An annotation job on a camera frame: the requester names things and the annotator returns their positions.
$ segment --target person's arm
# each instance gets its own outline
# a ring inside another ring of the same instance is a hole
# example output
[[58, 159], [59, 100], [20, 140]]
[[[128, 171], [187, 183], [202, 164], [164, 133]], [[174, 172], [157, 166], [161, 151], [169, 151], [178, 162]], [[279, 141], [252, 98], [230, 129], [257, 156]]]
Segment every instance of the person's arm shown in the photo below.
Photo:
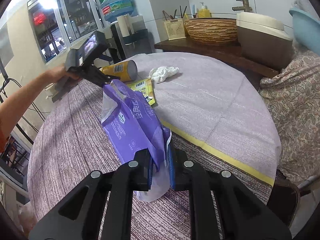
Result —
[[64, 75], [77, 78], [66, 73], [63, 65], [47, 70], [33, 79], [27, 85], [19, 88], [0, 104], [0, 128], [4, 138], [7, 138], [28, 107], [49, 84], [56, 83]]

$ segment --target yellow soap bottle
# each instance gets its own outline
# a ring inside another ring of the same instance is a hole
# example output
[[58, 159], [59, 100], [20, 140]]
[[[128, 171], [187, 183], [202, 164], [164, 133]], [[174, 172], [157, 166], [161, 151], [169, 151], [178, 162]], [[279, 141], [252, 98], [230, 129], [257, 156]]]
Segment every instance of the yellow soap bottle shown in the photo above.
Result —
[[198, 13], [199, 18], [210, 18], [211, 17], [210, 10], [208, 10], [205, 7], [203, 2], [201, 2], [201, 4], [202, 4], [201, 10], [199, 10], [199, 13]]

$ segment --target barcode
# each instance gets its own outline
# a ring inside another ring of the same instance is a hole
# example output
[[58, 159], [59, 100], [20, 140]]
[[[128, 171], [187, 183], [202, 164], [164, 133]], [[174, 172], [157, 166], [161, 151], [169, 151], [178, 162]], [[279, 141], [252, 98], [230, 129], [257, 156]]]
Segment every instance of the barcode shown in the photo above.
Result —
[[113, 68], [113, 73], [118, 73], [123, 71], [123, 64], [117, 65]]
[[136, 87], [139, 87], [139, 86], [141, 86], [141, 85], [144, 85], [144, 81], [142, 81], [142, 82], [140, 82], [140, 83], [136, 84]]

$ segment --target cylindrical can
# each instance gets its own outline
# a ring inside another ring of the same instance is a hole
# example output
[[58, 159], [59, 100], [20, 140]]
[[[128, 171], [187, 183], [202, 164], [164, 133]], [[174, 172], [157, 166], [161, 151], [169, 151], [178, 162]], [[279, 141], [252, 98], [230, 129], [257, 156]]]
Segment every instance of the cylindrical can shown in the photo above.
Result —
[[119, 62], [114, 65], [105, 66], [100, 69], [105, 75], [112, 75], [120, 77], [121, 81], [136, 80], [138, 76], [137, 65], [133, 60]]

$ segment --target bronze faucet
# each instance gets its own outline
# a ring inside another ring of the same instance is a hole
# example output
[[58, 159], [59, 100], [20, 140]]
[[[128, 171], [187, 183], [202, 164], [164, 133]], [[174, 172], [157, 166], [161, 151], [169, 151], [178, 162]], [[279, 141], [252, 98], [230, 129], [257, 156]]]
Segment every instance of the bronze faucet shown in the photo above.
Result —
[[249, 0], [236, 0], [243, 3], [243, 6], [233, 7], [233, 11], [245, 11], [245, 12], [252, 12], [252, 8], [249, 5]]

